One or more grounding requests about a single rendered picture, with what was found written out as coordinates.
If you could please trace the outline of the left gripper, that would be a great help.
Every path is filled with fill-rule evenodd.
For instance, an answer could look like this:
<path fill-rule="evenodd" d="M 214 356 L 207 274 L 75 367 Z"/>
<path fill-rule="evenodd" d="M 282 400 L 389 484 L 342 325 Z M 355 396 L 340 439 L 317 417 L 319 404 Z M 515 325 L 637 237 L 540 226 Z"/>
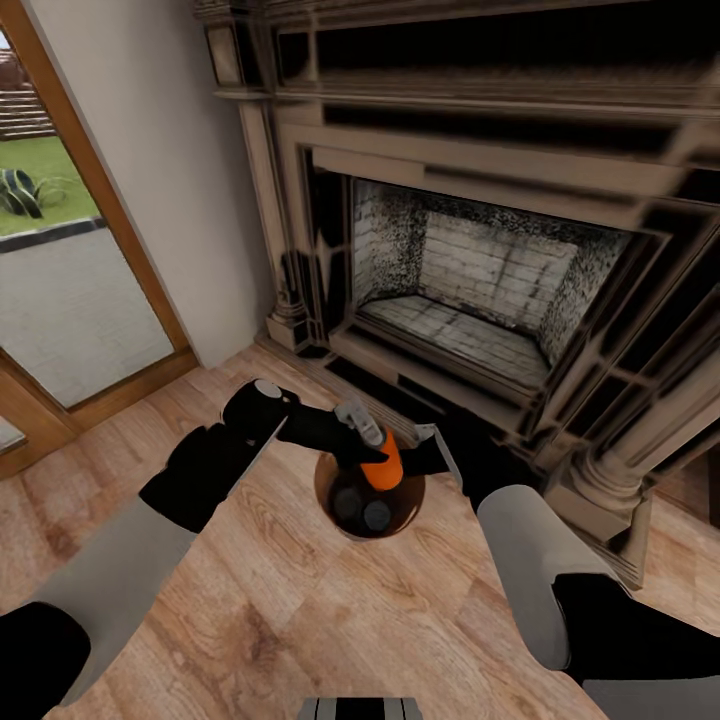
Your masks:
<path fill-rule="evenodd" d="M 385 463 L 389 459 L 389 455 L 367 445 L 356 428 L 351 429 L 347 423 L 339 421 L 334 410 L 316 409 L 316 412 L 317 427 L 305 447 L 329 451 L 339 468 L 345 471 L 361 463 Z"/>

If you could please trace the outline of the trash can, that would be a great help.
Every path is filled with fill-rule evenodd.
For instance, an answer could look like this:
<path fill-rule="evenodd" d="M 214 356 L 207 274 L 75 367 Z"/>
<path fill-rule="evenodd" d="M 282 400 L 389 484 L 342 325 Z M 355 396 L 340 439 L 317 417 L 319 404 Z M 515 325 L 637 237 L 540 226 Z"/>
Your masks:
<path fill-rule="evenodd" d="M 392 436 L 399 453 L 402 450 L 414 448 L 398 433 L 392 431 Z M 403 477 L 393 487 L 376 488 L 368 480 L 362 468 L 363 463 L 345 471 L 339 468 L 334 455 L 329 451 L 322 450 L 322 454 L 318 459 L 314 473 L 314 487 L 318 503 L 329 521 L 342 534 L 351 540 L 355 540 L 355 542 L 382 540 L 396 536 L 414 522 L 422 510 L 422 506 L 424 506 L 427 480 L 425 475 Z M 334 512 L 330 510 L 332 496 L 336 494 L 336 490 L 347 486 L 359 490 L 360 495 L 364 496 L 364 500 L 368 500 L 368 498 L 382 499 L 391 507 L 391 526 L 384 533 L 377 535 L 365 531 L 357 518 L 352 520 L 352 524 L 350 522 L 340 524 L 340 522 L 337 522 L 338 520 L 336 521 Z"/>

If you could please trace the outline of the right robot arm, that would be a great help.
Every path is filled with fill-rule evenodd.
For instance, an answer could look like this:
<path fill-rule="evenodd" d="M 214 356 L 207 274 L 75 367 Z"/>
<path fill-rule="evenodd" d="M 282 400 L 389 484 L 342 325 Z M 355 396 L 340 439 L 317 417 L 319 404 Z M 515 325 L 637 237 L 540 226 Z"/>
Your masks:
<path fill-rule="evenodd" d="M 452 471 L 469 497 L 525 646 L 609 720 L 720 720 L 720 637 L 638 602 L 466 407 L 415 425 L 404 477 Z"/>

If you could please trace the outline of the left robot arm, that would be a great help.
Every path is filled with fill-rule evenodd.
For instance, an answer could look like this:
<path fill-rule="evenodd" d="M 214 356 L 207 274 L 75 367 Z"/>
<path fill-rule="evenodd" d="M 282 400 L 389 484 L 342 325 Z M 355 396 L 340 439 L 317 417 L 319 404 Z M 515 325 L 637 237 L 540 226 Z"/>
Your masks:
<path fill-rule="evenodd" d="M 380 425 L 356 393 L 323 411 L 257 380 L 232 396 L 222 420 L 191 430 L 76 556 L 0 614 L 0 720 L 40 720 L 86 696 L 273 438 L 329 451 L 345 471 L 389 459 L 375 450 Z"/>

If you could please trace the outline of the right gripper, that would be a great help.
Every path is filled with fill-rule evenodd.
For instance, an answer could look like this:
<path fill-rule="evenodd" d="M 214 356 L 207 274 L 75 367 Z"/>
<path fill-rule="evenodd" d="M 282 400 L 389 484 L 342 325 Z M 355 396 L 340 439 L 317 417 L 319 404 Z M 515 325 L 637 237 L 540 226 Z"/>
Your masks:
<path fill-rule="evenodd" d="M 448 465 L 437 465 L 427 453 L 427 441 L 420 447 L 411 450 L 402 450 L 399 453 L 403 466 L 404 477 L 415 477 L 420 475 L 433 475 L 448 472 Z"/>

